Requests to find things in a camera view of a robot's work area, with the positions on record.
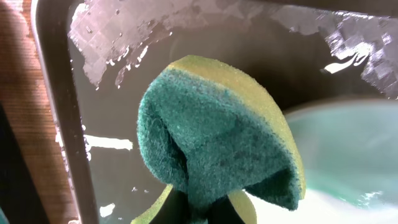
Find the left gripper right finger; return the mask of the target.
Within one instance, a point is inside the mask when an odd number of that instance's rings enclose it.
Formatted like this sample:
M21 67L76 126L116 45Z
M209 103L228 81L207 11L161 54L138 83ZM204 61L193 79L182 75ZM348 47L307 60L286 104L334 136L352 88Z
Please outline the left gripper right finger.
M206 216L208 224L244 224L228 196L213 202Z

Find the green yellow sponge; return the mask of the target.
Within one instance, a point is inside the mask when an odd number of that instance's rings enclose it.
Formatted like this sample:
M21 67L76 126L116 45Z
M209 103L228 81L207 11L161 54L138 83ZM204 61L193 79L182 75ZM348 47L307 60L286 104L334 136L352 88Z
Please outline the green yellow sponge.
M190 223L237 190L296 210L305 196L299 151L284 115L248 74L187 55L144 93L137 117L141 156L153 176L187 196Z

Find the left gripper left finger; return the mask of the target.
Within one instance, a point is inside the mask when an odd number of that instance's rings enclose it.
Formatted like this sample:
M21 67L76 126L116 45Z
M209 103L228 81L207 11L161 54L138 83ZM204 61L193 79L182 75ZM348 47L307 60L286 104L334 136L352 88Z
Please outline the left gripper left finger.
M187 196L178 190L171 189L165 202L150 224L189 224L190 207Z

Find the white plate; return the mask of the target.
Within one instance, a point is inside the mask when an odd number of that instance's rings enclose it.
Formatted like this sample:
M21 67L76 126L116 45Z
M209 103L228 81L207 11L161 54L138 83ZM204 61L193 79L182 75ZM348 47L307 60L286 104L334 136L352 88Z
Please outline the white plate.
M259 198L258 223L397 224L397 102L349 100L286 114L307 190L290 212Z

